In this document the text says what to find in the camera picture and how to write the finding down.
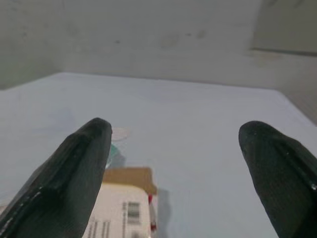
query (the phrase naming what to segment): barcode label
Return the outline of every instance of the barcode label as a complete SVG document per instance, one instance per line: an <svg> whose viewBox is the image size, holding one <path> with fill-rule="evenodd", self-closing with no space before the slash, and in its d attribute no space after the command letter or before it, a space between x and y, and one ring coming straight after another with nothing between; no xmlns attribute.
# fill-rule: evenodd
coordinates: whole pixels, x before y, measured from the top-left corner
<svg viewBox="0 0 317 238"><path fill-rule="evenodd" d="M128 225L139 225L140 221L140 203L128 202Z"/></svg>
<svg viewBox="0 0 317 238"><path fill-rule="evenodd" d="M110 221L92 219L86 228L83 238L109 238Z"/></svg>

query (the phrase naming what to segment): wall stain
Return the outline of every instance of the wall stain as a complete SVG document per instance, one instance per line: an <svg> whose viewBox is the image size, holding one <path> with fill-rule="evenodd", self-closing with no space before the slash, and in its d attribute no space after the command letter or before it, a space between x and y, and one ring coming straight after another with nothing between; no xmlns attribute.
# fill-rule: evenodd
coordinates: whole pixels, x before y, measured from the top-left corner
<svg viewBox="0 0 317 238"><path fill-rule="evenodd" d="M164 36L160 41L160 47L162 49L170 49L177 46L180 36L178 33L173 33Z"/></svg>
<svg viewBox="0 0 317 238"><path fill-rule="evenodd" d="M207 31L206 31L206 30L201 30L201 31L199 31L199 32L197 33L196 38L197 38L197 39L203 39L203 38L206 37L206 35L207 35Z"/></svg>

